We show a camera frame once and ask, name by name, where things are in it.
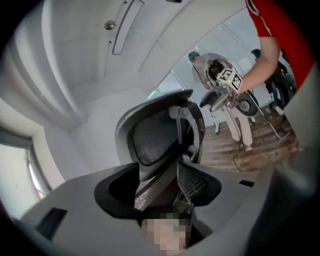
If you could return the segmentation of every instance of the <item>gray shirt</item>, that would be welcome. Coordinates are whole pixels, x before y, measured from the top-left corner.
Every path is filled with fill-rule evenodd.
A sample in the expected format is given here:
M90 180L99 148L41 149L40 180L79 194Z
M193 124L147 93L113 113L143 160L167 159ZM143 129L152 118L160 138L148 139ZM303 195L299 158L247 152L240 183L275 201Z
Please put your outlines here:
M204 65L208 60L222 59L228 61L225 57L222 57L219 54L215 53L205 53L197 58L196 62L193 63L194 68L192 67L192 75L195 83L206 82L206 74L204 73Z

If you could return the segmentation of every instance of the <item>red shirt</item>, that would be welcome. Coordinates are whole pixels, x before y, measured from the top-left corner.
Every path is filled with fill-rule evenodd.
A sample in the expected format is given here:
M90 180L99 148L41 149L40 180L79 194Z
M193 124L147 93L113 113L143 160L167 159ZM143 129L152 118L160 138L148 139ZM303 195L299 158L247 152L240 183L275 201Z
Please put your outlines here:
M258 37L276 37L284 49L299 89L316 61L308 42L290 16L275 1L245 1Z

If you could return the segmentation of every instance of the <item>floor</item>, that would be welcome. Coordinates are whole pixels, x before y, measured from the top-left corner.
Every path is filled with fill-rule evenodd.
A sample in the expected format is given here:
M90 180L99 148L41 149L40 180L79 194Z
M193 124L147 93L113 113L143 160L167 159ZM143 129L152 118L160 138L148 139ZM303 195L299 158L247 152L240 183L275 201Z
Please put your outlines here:
M299 150L297 138L286 118L268 109L263 112L276 130L282 130L279 135L285 135L283 131L290 132L290 135L286 139L278 139L268 121L262 114L259 114L255 118L255 123L250 121L253 150L240 151L239 142L232 139L227 123L223 122L220 123L218 134L215 133L215 126L205 129L201 164L220 170L238 172L235 161L242 172L257 172Z

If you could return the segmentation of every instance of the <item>white pants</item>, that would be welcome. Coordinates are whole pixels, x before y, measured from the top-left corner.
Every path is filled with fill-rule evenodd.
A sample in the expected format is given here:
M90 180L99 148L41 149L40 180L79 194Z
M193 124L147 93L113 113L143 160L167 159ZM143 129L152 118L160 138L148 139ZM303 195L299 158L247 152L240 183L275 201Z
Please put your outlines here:
M232 138L238 142L240 141L239 135L241 136L242 134L243 144L246 146L250 146L252 144L252 134L248 117L242 114L236 107L231 109L227 106L223 106L222 109ZM241 131L236 122L236 118L239 119Z

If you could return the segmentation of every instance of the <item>white cable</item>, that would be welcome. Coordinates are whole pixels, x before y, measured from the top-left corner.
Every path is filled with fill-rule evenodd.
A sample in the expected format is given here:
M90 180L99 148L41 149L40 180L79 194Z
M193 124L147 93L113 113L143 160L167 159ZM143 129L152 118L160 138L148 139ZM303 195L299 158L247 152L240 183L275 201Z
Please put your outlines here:
M264 118L267 119L267 121L268 121L269 124L271 125L271 127L272 127L275 135L276 135L280 140L286 139L286 138L289 136L290 132L288 132L285 136L281 137L281 136L276 132L274 126L273 126L272 123L269 121L269 119L268 119L268 118L265 116L265 114L262 112L261 108L258 106L258 104L256 103L256 101L252 98L252 96L250 95L250 93L248 93L247 91L246 91L246 93L250 96L251 100L253 100L254 104L256 105L256 107L258 108L258 110L261 112L261 114L264 116Z

